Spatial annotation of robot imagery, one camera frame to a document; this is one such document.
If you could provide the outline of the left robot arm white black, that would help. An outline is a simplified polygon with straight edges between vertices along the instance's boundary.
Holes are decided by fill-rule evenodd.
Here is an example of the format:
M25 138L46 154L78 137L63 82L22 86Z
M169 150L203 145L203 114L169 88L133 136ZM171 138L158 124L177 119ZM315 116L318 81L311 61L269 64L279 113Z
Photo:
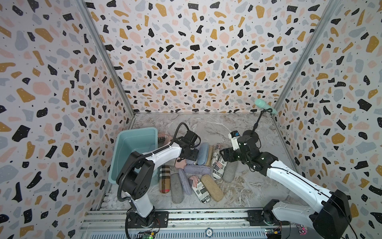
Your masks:
M156 150L132 152L116 180L118 201L128 201L134 213L147 218L154 210L147 196L154 171L172 159L197 160L200 143L201 138L189 130Z

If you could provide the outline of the lavender felt case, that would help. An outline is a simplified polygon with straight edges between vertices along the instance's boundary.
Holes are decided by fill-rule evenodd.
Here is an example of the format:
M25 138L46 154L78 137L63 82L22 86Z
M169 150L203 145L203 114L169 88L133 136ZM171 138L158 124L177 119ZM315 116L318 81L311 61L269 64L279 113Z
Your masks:
M186 164L187 165L197 165L197 162L193 161L193 160L186 159Z

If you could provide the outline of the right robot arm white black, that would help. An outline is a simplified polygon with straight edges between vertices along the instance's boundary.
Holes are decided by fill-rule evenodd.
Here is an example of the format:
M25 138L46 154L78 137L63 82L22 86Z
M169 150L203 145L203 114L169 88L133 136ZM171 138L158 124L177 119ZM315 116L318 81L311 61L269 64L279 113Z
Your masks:
M232 147L219 153L224 161L240 161L288 188L307 205L299 206L273 199L264 206L261 220L267 225L288 221L314 229L324 239L341 239L352 221L348 197L340 190L330 191L299 175L269 152L256 145L257 134L228 135Z

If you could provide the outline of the teal plastic storage box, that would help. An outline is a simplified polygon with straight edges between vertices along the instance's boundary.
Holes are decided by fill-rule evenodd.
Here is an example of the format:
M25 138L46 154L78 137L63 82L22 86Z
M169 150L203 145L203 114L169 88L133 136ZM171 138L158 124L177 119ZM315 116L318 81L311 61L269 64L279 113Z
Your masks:
M109 183L117 184L117 177L132 152L137 151L143 154L157 148L158 130L154 127L121 131L116 139L108 175Z

